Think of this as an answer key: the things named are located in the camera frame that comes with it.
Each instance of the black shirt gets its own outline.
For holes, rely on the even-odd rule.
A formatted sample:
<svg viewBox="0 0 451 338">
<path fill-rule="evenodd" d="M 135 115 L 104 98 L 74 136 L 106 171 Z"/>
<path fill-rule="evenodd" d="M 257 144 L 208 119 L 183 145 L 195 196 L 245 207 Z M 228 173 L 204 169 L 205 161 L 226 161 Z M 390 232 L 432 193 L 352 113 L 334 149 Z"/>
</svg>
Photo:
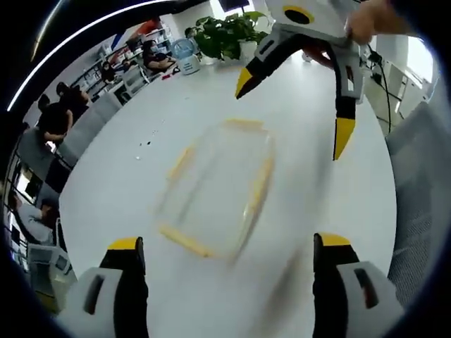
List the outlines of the black shirt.
<svg viewBox="0 0 451 338">
<path fill-rule="evenodd" d="M 39 131 L 54 135 L 62 135 L 68 131 L 67 109 L 60 103 L 51 104 L 44 109 L 39 122 Z"/>
<path fill-rule="evenodd" d="M 77 122 L 80 116 L 88 109 L 86 105 L 87 101 L 82 96 L 79 87 L 70 88 L 69 92 L 65 93 L 60 99 L 59 103 L 66 110 L 69 110 L 73 114 L 73 122 Z"/>
<path fill-rule="evenodd" d="M 144 57 L 144 64 L 145 65 L 149 65 L 149 62 L 160 62 L 162 60 L 165 60 L 166 58 L 168 58 L 165 54 L 163 53 L 157 53 L 157 54 L 147 54 Z"/>
</svg>

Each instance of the desk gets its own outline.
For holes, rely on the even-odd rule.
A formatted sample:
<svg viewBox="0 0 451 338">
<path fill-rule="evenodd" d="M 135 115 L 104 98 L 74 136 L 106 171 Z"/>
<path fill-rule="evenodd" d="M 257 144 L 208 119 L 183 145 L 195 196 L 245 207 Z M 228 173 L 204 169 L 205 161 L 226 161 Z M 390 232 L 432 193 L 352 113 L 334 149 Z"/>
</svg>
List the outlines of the desk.
<svg viewBox="0 0 451 338">
<path fill-rule="evenodd" d="M 148 327 L 156 338 L 310 337 L 313 233 L 321 230 L 349 238 L 360 259 L 384 273 L 390 267 L 395 185 L 369 103 L 358 106 L 354 134 L 332 162 L 331 70 L 293 57 L 236 101 L 239 71 L 203 67 L 143 89 L 91 143 L 61 195 L 76 275 L 98 266 L 115 239 L 144 237 Z M 168 241 L 152 215 L 183 149 L 232 117 L 263 120 L 277 147 L 273 184 L 233 268 Z M 294 268 L 280 282 L 288 261 Z"/>
</svg>

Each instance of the human hand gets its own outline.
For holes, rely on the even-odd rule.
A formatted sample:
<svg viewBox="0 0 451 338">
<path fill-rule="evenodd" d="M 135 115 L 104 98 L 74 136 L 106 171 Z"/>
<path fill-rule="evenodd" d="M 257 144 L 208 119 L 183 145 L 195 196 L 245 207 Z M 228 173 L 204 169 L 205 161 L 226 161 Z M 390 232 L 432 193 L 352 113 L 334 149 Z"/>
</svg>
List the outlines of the human hand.
<svg viewBox="0 0 451 338">
<path fill-rule="evenodd" d="M 345 29 L 358 44 L 368 44 L 377 34 L 412 33 L 407 21 L 396 14 L 389 0 L 368 0 L 361 3 L 350 14 Z"/>
</svg>

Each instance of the white flower pot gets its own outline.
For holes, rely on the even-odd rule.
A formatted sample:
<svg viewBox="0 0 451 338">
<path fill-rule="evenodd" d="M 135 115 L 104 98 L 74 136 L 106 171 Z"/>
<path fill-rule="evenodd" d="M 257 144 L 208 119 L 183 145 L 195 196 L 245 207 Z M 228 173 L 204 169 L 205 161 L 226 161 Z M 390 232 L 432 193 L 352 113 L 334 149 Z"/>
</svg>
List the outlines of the white flower pot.
<svg viewBox="0 0 451 338">
<path fill-rule="evenodd" d="M 240 46 L 240 60 L 243 63 L 248 64 L 254 58 L 254 53 L 257 50 L 257 43 L 255 41 L 244 41 L 240 42 Z"/>
</svg>

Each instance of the ceiling light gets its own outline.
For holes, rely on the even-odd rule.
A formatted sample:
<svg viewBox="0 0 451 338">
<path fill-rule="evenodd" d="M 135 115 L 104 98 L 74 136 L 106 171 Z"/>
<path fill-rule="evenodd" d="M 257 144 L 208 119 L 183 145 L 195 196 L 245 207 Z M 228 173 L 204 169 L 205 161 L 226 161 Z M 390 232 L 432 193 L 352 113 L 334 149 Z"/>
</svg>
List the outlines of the ceiling light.
<svg viewBox="0 0 451 338">
<path fill-rule="evenodd" d="M 83 28 L 81 28 L 80 30 L 78 30 L 77 32 L 73 33 L 71 36 L 65 38 L 58 46 L 56 46 L 50 53 L 48 53 L 37 65 L 36 67 L 31 71 L 30 74 L 28 74 L 27 78 L 25 78 L 24 82 L 22 82 L 22 84 L 20 85 L 19 89 L 17 90 L 17 92 L 14 94 L 13 98 L 11 99 L 11 102 L 8 105 L 7 111 L 10 111 L 13 108 L 14 103 L 17 101 L 20 93 L 23 92 L 25 86 L 28 84 L 28 82 L 32 79 L 33 76 L 35 76 L 35 74 L 37 73 L 37 71 L 58 51 L 60 50 L 65 44 L 67 44 L 70 40 L 72 40 L 73 38 L 77 37 L 78 35 L 80 35 L 81 33 L 83 33 L 85 30 L 90 29 L 91 27 L 95 26 L 97 23 L 101 23 L 102 21 L 105 21 L 106 19 L 109 19 L 115 15 L 124 13 L 126 11 L 129 11 L 131 9 L 135 9 L 135 8 L 139 8 L 139 7 L 143 7 L 146 5 L 150 5 L 150 4 L 157 4 L 159 2 L 167 2 L 167 1 L 172 1 L 172 0 L 152 0 L 152 1 L 146 1 L 146 2 L 142 2 L 140 4 L 136 4 L 133 6 L 129 6 L 129 7 L 125 7 L 122 8 L 116 12 L 110 13 L 108 15 L 105 15 L 104 17 L 97 19 L 93 22 L 91 22 L 89 25 L 84 26 Z"/>
</svg>

